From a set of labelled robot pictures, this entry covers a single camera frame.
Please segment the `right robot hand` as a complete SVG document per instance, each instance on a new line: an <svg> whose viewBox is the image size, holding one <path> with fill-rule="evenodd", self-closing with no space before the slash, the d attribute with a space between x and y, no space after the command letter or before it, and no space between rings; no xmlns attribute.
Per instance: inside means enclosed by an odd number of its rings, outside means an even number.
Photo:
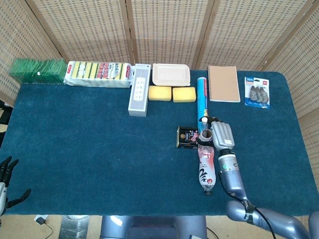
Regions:
<svg viewBox="0 0 319 239"><path fill-rule="evenodd" d="M196 139L199 145L214 147L217 151L233 149L235 143L228 123L210 116L203 116L198 121L202 124L202 131Z"/></svg>

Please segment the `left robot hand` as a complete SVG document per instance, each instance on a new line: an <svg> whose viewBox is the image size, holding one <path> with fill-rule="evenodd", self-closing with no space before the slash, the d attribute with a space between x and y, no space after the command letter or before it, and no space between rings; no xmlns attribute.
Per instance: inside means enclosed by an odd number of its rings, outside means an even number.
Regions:
<svg viewBox="0 0 319 239"><path fill-rule="evenodd" d="M30 193L31 189L27 189L24 194L14 200L9 201L7 197L7 191L10 183L10 179L12 176L12 172L14 167L18 164L19 160L14 160L12 163L10 162L12 159L9 156L6 160L0 163L0 215L4 215L6 209L10 209L13 206L23 202L26 200Z"/></svg>

